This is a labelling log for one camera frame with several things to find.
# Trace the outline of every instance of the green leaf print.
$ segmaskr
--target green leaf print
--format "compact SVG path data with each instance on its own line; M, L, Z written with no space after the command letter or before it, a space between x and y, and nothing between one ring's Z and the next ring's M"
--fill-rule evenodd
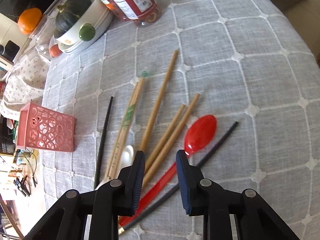
M133 114L134 107L135 107L135 104L129 106L127 112L125 113L123 127L128 128L132 114Z
M148 77L148 76L150 76L150 74L147 72L147 71L142 71L142 77Z

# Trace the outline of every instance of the table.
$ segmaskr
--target table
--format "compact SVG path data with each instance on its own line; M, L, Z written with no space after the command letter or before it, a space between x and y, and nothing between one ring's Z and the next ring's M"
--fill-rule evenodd
M128 137L137 149L172 53L179 49L146 155L179 105L198 92L191 120L213 114L218 130L192 163L239 120L240 127L202 169L204 176L225 189L255 189L298 237L318 239L320 70L306 44L269 0L157 1L164 13L155 24L136 28L114 20L86 51L50 67L42 105L76 118L76 150L41 153L47 209L68 189L93 190L110 96L114 105L102 175L133 84L144 72L148 80ZM183 134L149 188L174 162ZM164 192L176 182L175 177ZM202 218L185 215L177 193L121 239L191 240L201 234Z

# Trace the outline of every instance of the white bowl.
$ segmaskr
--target white bowl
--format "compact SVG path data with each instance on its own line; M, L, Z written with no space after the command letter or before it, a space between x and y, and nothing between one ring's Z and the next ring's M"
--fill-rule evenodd
M58 42L59 49L68 55L79 53L85 49L87 49L89 46L91 46L97 39L99 39L103 33L106 32L107 28L111 24L111 21L113 19L113 13L111 11L108 11L108 13L101 19L100 23L97 24L94 28L96 29L96 35L91 41L80 41L72 46L67 46L61 42Z
M105 12L101 15L100 19L93 26L95 28L95 30L96 30L96 34L97 34L98 27L101 25L102 21L104 21L105 18L109 14L112 14L111 11L109 9L106 9ZM83 42L86 42L86 41L79 40L78 42L76 42L73 45L66 45L66 44L63 44L61 42L59 42L58 44L60 44L60 46L61 46L60 50L62 50L63 52L68 52L70 49L74 49L76 46L78 46L79 44L81 44Z
M73 45L80 41L79 31L84 24L89 23L92 26L96 25L108 8L100 0L91 0L91 2L92 4L81 16L81 18L70 28L70 30L68 30L61 37L57 38L58 41L66 45Z

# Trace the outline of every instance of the green squash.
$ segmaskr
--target green squash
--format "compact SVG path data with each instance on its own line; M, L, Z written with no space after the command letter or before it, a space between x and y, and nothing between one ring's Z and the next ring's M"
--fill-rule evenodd
M65 34L81 18L91 5L91 0L67 0L64 5L58 5L59 13L56 17L57 39Z

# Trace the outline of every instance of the red label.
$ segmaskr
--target red label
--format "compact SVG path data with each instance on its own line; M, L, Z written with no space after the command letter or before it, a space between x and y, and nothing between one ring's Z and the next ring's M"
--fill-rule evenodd
M138 18L149 15L156 6L155 0L125 0Z

